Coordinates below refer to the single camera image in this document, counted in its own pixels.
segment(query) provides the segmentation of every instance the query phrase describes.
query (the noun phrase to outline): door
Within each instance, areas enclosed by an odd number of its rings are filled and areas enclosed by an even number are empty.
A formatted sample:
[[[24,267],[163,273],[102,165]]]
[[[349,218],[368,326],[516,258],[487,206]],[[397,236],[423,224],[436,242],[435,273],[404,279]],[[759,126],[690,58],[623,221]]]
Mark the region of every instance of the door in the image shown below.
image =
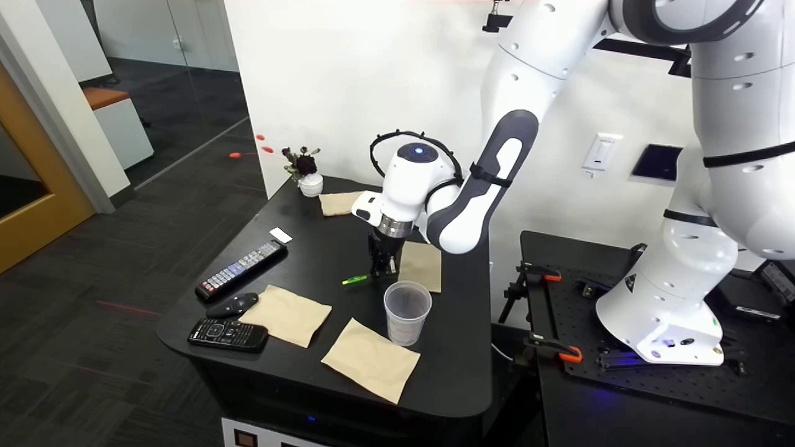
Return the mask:
[[[0,64],[0,273],[90,216],[90,202]]]

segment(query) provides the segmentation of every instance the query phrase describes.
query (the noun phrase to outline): paper cup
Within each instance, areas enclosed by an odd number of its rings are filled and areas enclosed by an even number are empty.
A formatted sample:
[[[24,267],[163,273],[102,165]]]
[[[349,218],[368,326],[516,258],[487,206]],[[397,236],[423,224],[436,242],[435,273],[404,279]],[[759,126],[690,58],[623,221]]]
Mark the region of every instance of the paper cup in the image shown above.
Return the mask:
[[[388,313],[390,340],[397,345],[414,345],[433,309],[433,298],[423,285],[397,280],[383,294],[383,309]]]

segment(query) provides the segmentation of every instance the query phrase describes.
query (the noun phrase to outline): brown paper napkin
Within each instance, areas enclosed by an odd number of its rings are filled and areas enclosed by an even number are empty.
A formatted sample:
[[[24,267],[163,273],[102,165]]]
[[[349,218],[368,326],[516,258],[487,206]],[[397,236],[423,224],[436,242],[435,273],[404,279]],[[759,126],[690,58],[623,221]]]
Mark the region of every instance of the brown paper napkin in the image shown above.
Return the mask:
[[[442,294],[442,254],[435,247],[406,242],[400,256],[400,280]]]
[[[320,193],[320,212],[323,216],[349,216],[353,202],[362,191],[348,191],[348,193]]]
[[[406,377],[420,364],[420,355],[390,342],[358,321],[348,321],[323,364],[362,385],[372,396],[397,406]]]
[[[266,326],[272,337],[308,349],[327,313],[329,305],[267,285],[259,294],[259,304],[241,316],[241,323]]]

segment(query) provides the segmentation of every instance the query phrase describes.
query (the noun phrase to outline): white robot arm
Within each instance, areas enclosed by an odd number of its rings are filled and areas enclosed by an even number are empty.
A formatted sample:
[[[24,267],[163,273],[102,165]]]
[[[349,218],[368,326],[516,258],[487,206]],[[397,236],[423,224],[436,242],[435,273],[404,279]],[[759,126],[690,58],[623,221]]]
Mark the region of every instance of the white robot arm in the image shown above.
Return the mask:
[[[706,294],[734,267],[737,244],[795,258],[795,5],[790,0],[524,0],[483,79],[488,139],[464,184],[433,147],[400,149],[383,193],[358,216],[403,238],[420,226],[467,254],[518,174],[539,125],[575,62],[606,36],[693,48],[693,107],[703,157],[680,179],[657,238],[595,304],[610,336],[646,364],[720,365],[720,326]]]

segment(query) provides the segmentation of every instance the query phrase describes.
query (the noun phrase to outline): remote control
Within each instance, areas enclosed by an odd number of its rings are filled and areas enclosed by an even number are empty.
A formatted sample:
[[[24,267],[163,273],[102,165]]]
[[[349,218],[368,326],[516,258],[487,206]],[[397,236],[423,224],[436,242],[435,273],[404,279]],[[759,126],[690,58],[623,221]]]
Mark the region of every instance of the remote control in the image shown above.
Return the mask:
[[[202,280],[195,285],[199,300],[214,304],[228,290],[244,285],[247,279],[277,263],[287,254],[285,244],[290,242],[290,236],[285,236],[280,229],[272,229],[271,236],[272,242],[262,244],[255,251],[247,251],[238,260]]]
[[[211,309],[205,309],[205,318],[238,318],[244,316],[251,305],[255,305],[259,295],[255,294],[241,294],[231,295]]]
[[[194,326],[189,342],[220,350],[255,354],[266,345],[267,330],[262,326],[246,326],[238,321],[203,318]]]

